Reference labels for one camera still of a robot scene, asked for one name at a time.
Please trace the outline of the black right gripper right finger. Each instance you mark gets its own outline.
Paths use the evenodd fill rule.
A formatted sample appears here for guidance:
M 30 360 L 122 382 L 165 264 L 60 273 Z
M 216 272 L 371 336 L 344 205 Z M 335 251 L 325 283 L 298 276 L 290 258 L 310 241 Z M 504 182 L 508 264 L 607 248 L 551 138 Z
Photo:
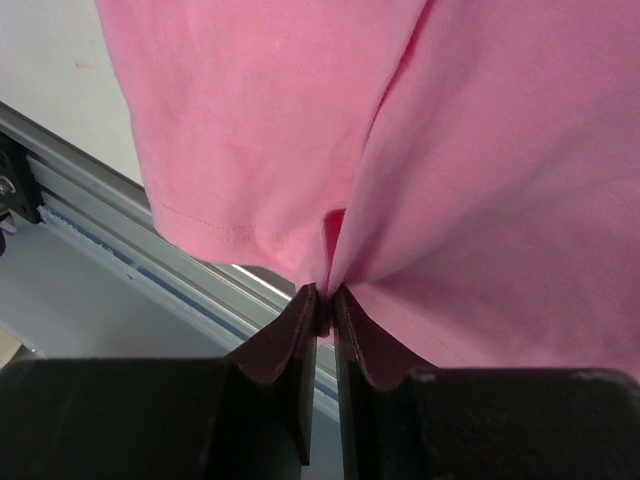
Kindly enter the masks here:
M 635 479 L 639 386 L 608 369 L 439 368 L 334 297 L 348 479 Z

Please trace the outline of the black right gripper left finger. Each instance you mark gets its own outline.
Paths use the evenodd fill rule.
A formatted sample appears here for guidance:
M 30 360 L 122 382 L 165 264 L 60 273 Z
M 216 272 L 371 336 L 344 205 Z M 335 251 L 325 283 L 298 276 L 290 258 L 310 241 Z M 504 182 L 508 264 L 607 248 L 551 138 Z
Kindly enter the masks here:
M 5 479 L 297 479 L 310 462 L 318 293 L 203 359 L 21 361 L 1 374 Z

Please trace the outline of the pink polo shirt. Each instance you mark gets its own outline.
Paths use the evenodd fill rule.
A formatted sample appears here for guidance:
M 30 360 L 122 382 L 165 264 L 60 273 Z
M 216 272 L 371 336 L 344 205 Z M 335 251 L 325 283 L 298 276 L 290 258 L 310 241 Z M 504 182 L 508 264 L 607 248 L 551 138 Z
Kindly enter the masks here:
M 101 1 L 156 229 L 452 366 L 639 372 L 635 1 Z

